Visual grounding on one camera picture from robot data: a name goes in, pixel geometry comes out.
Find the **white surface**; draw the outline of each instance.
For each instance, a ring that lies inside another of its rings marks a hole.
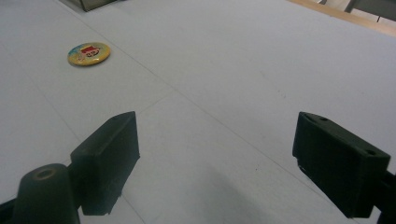
[[[298,170],[299,111],[396,156],[396,40],[290,2],[128,0],[84,13],[4,0],[0,31],[0,202],[131,110],[142,158],[112,215],[82,223],[355,223]],[[107,61],[67,63],[92,41],[112,48]]]

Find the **white table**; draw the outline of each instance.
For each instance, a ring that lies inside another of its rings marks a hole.
[[[67,52],[92,41],[110,58],[71,66]],[[141,159],[113,213],[83,224],[356,223],[297,168],[297,116],[332,119],[395,157],[395,49],[394,37],[279,0],[128,0],[89,13],[1,1],[0,201],[133,110]]]

